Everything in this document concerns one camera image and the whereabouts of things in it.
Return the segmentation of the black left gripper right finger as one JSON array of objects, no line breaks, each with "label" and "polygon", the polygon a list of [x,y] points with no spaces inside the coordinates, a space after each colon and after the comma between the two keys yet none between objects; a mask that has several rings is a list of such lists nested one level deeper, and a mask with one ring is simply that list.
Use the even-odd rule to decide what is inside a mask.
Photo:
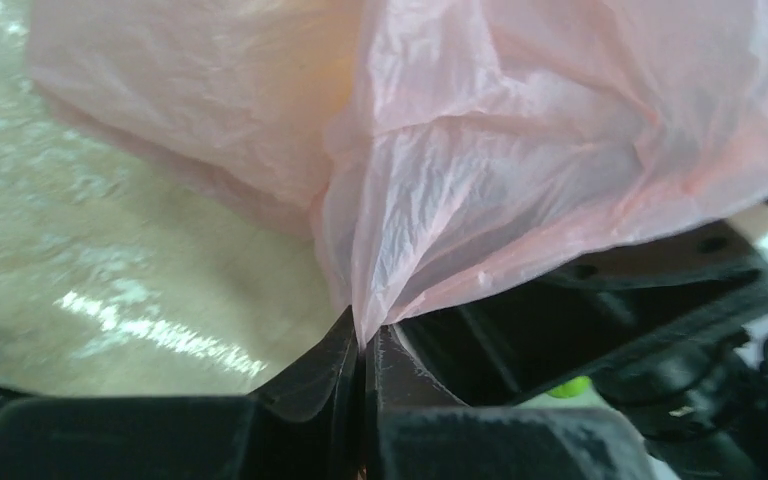
[{"label": "black left gripper right finger", "polygon": [[366,347],[369,479],[652,479],[630,423],[605,408],[470,407],[389,329]]}]

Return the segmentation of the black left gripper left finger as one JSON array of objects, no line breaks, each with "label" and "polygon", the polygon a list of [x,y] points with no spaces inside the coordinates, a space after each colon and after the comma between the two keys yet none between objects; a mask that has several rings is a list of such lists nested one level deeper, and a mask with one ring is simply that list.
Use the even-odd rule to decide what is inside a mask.
[{"label": "black left gripper left finger", "polygon": [[352,479],[357,357],[344,312],[244,395],[68,398],[0,388],[0,479]]}]

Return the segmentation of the pink plastic bag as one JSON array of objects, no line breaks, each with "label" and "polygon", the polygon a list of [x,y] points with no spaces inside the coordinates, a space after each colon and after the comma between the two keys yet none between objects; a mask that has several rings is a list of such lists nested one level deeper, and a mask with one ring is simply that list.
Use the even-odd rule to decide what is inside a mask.
[{"label": "pink plastic bag", "polygon": [[768,198],[768,1],[36,1],[27,65],[313,237],[362,341]]}]

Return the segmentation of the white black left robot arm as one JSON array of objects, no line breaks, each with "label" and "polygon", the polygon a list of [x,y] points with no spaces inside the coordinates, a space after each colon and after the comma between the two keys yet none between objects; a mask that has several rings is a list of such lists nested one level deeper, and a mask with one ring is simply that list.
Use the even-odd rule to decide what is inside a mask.
[{"label": "white black left robot arm", "polygon": [[0,388],[0,479],[768,479],[768,260],[722,221],[381,329],[242,396]]}]

